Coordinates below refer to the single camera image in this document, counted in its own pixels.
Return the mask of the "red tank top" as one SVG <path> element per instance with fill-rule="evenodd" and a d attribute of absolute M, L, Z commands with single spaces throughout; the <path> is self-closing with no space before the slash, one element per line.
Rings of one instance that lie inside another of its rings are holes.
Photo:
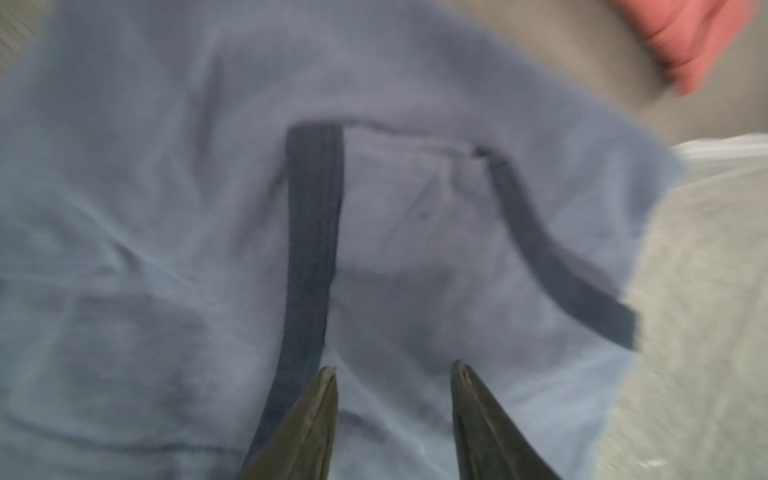
<path fill-rule="evenodd" d="M 756 13 L 750 0 L 617 0 L 678 93 L 698 90 Z"/>

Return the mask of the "blue tank top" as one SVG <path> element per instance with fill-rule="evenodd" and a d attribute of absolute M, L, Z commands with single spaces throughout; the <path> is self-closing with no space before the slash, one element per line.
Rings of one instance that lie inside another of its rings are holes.
<path fill-rule="evenodd" d="M 439 1 L 59 1 L 1 90 L 1 475 L 454 479 L 472 366 L 587 479 L 679 160 Z"/>

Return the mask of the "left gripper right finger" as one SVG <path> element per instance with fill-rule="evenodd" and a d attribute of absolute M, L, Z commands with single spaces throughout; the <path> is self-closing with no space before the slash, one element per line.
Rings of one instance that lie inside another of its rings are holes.
<path fill-rule="evenodd" d="M 453 432 L 462 480 L 559 480 L 483 380 L 457 361 L 451 371 Z"/>

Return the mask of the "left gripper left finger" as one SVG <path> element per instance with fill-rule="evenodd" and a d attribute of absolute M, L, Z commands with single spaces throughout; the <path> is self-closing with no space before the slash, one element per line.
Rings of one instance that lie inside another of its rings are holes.
<path fill-rule="evenodd" d="M 336 370 L 317 373 L 285 420 L 239 475 L 243 480 L 326 480 L 338 416 Z"/>

